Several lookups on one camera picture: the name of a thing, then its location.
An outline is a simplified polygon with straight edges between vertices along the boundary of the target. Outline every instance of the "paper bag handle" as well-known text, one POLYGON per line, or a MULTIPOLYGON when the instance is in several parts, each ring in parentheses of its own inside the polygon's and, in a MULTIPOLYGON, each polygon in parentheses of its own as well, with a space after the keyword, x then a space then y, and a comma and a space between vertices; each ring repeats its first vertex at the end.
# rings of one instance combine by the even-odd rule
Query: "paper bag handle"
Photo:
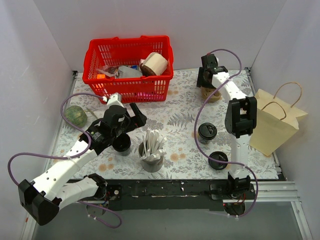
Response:
POLYGON ((277 103, 276 101, 271 101, 271 102, 269 102, 267 105, 265 105, 265 106, 261 109, 261 111, 263 111, 263 110, 266 108, 266 106, 268 106, 268 105, 270 105, 270 104, 278 104, 278 105, 280 106, 280 108, 282 108, 282 110, 283 110, 283 112, 284 112, 284 117, 281 118, 280 120, 283 120, 283 119, 285 119, 285 118, 287 117, 287 114, 286 114, 286 111, 284 110, 284 108, 283 108, 279 103, 277 103))
POLYGON ((281 86, 279 87, 278 91, 276 91, 275 95, 273 96, 273 99, 276 98, 276 95, 278 94, 279 90, 280 90, 284 85, 287 85, 287 84, 297 84, 297 85, 300 87, 300 96, 299 96, 299 98, 297 99, 297 101, 295 101, 295 102, 291 105, 290 108, 292 108, 297 102, 299 102, 299 100, 300 100, 300 98, 301 98, 301 96, 302 96, 302 86, 301 86, 299 83, 297 83, 296 81, 290 81, 290 82, 287 82, 287 83, 281 85, 281 86))

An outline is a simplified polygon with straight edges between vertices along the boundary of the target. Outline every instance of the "black lid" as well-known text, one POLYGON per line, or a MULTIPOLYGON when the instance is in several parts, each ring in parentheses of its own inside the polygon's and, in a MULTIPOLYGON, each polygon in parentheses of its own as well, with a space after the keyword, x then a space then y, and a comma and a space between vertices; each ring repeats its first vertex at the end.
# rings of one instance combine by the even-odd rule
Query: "black lid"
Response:
POLYGON ((112 147, 117 152, 124 152, 130 148, 130 145, 131 145, 131 139, 129 135, 126 133, 122 133, 113 141, 112 147))
MULTIPOLYGON (((218 161, 228 162, 227 155, 222 151, 214 151, 209 155, 209 157, 218 161)), ((225 169, 226 166, 228 165, 227 163, 219 163, 219 162, 210 160, 209 158, 208 158, 208 162, 209 162, 209 165, 215 170, 225 169)))
POLYGON ((210 122, 203 123, 198 128, 199 136, 205 140, 212 140, 217 135, 217 128, 210 122))

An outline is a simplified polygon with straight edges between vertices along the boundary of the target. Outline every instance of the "cable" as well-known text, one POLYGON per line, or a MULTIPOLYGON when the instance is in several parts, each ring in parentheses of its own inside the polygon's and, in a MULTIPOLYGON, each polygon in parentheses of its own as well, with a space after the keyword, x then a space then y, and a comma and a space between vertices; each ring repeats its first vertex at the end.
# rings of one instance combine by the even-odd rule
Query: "cable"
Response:
MULTIPOLYGON (((219 48, 219 49, 216 49, 216 50, 213 50, 209 53, 207 53, 207 55, 210 55, 214 52, 217 52, 217 51, 225 51, 225 52, 228 52, 228 53, 231 53, 232 55, 234 55, 236 57, 236 59, 239 61, 239 72, 237 72, 236 74, 230 76, 227 80, 225 80, 216 90, 214 90, 209 96, 208 98, 204 101, 204 103, 202 104, 202 106, 200 107, 200 110, 195 118, 195 121, 194 121, 194 129, 193 129, 193 133, 194 133, 194 141, 195 141, 195 144, 197 146, 197 148, 199 149, 199 151, 208 159, 212 160, 212 161, 215 161, 219 164, 225 164, 226 162, 225 161, 219 161, 219 160, 216 160, 216 159, 213 159, 212 157, 208 156, 200 147, 200 144, 199 144, 199 141, 198 141, 198 138, 197 138, 197 123, 198 123, 198 120, 199 120, 199 116, 202 112, 202 110, 204 109, 205 105, 207 104, 207 102, 209 101, 209 99, 214 95, 216 94, 227 82, 229 82, 232 78, 238 76, 240 73, 241 73, 241 70, 242 70, 242 63, 241 63, 241 60, 240 58, 233 52, 233 51, 230 51, 228 49, 224 49, 224 48, 219 48)), ((249 207, 248 211, 243 213, 242 215, 240 215, 239 217, 244 217, 245 215, 247 215, 249 212, 251 212, 251 210, 253 209, 253 207, 255 206, 256 204, 256 201, 257 201, 257 197, 258 197, 258 192, 259 192, 259 186, 258 186, 258 179, 255 175, 255 173, 251 170, 251 168, 249 168, 248 166, 244 165, 243 163, 240 163, 240 162, 234 162, 234 161, 230 161, 228 162, 228 164, 236 164, 236 165, 240 165, 240 166, 243 166, 245 167, 249 172, 251 172, 251 174, 253 175, 254 177, 254 180, 255 180, 255 185, 256 185, 256 193, 255 193, 255 196, 254 196, 254 199, 253 199, 253 202, 252 202, 252 205, 249 207)), ((226 216, 225 214, 222 214, 222 213, 216 213, 216 212, 211 212, 213 214, 217 214, 217 215, 222 215, 222 216, 226 216)))
POLYGON ((88 203, 88 202, 85 202, 85 201, 78 201, 78 203, 85 204, 85 205, 88 205, 88 206, 91 206, 91 207, 94 207, 94 208, 105 210, 105 211, 107 211, 109 213, 112 213, 113 215, 115 215, 119 219, 119 224, 114 226, 114 225, 111 225, 111 224, 105 222, 104 220, 102 220, 99 217, 96 217, 96 216, 93 216, 93 215, 89 215, 90 217, 92 217, 95 220, 98 220, 99 222, 103 223, 107 227, 112 228, 112 229, 117 229, 118 227, 120 227, 122 225, 122 217, 118 213, 116 213, 115 211, 112 211, 112 210, 110 210, 108 208, 105 208, 103 206, 98 206, 98 205, 95 205, 95 204, 92 204, 92 203, 88 203))
MULTIPOLYGON (((77 95, 88 95, 88 96, 97 97, 99 99, 104 99, 102 96, 98 96, 98 95, 95 95, 93 93, 79 92, 79 93, 75 93, 75 94, 70 95, 69 97, 67 97, 62 102, 61 107, 60 107, 60 114, 61 114, 63 120, 65 120, 69 125, 71 125, 75 129, 77 129, 81 133, 85 134, 87 136, 87 138, 88 138, 88 146, 85 148, 85 150, 83 150, 82 152, 80 152, 80 153, 78 153, 76 155, 70 156, 70 158, 72 158, 72 159, 77 158, 77 157, 81 156, 82 154, 85 154, 88 151, 88 149, 90 148, 90 146, 91 146, 91 137, 90 137, 90 135, 86 131, 82 130, 81 128, 77 127, 76 125, 74 125, 73 123, 68 121, 68 119, 66 118, 66 116, 64 114, 64 105, 66 104, 66 102, 69 99, 71 99, 72 97, 77 96, 77 95)), ((14 178, 14 176, 12 174, 11 163, 16 157, 19 157, 19 156, 33 156, 33 157, 39 157, 39 158, 45 158, 45 159, 58 159, 58 160, 67 160, 68 159, 68 157, 66 157, 66 156, 49 156, 49 155, 44 155, 44 154, 32 153, 32 152, 20 152, 20 153, 17 153, 15 155, 13 155, 9 159, 7 167, 8 167, 8 173, 9 173, 10 178, 12 179, 14 184, 17 185, 17 186, 19 185, 19 183, 17 182, 17 180, 14 178)))
POLYGON ((243 194, 243 200, 242 200, 241 204, 243 204, 245 202, 245 200, 246 200, 246 194, 244 193, 243 194))
POLYGON ((236 202, 232 202, 232 204, 235 204, 235 205, 237 205, 239 202, 240 202, 240 200, 241 200, 241 197, 242 197, 242 195, 239 197, 239 199, 238 199, 238 201, 236 201, 236 202))

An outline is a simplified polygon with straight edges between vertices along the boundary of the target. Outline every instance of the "black cup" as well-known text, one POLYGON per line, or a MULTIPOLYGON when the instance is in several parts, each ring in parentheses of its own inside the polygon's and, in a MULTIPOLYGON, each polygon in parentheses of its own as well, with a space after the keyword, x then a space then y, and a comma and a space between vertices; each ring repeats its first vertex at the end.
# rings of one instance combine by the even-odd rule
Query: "black cup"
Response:
POLYGON ((210 140, 214 139, 217 135, 217 128, 210 122, 203 123, 198 128, 199 142, 208 144, 210 140))
POLYGON ((228 156, 222 151, 215 151, 211 153, 209 157, 218 161, 226 162, 226 163, 218 163, 208 158, 209 165, 215 170, 223 170, 228 165, 228 156))
POLYGON ((128 134, 122 133, 118 136, 112 144, 114 150, 116 150, 121 156, 128 156, 131 149, 131 139, 128 134))

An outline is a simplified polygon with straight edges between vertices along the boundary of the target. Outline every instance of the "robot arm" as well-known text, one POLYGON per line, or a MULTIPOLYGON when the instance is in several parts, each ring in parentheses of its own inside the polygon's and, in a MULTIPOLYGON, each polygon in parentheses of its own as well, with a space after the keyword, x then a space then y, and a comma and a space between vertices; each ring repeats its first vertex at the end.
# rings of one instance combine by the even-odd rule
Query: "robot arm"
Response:
MULTIPOLYGON (((91 138, 91 145, 84 154, 59 161, 31 182, 25 179, 18 185, 21 205, 39 225, 47 224, 60 209, 80 199, 92 196, 102 199, 106 195, 107 183, 95 173, 76 183, 66 183, 86 163, 110 147, 121 134, 146 124, 147 117, 135 103, 130 104, 135 116, 129 115, 118 93, 110 96, 106 107, 103 118, 94 121, 86 130, 91 138)), ((65 157, 83 152, 88 147, 88 142, 88 137, 82 134, 65 157)))
MULTIPOLYGON (((218 66, 214 54, 201 57, 197 86, 213 88, 220 86, 229 78, 228 70, 218 66)), ((233 81, 228 81, 219 90, 228 103, 225 116, 225 128, 231 138, 231 162, 248 164, 249 141, 257 125, 257 100, 246 96, 233 81)), ((232 164, 228 172, 229 192, 241 192, 250 187, 248 171, 232 164)))

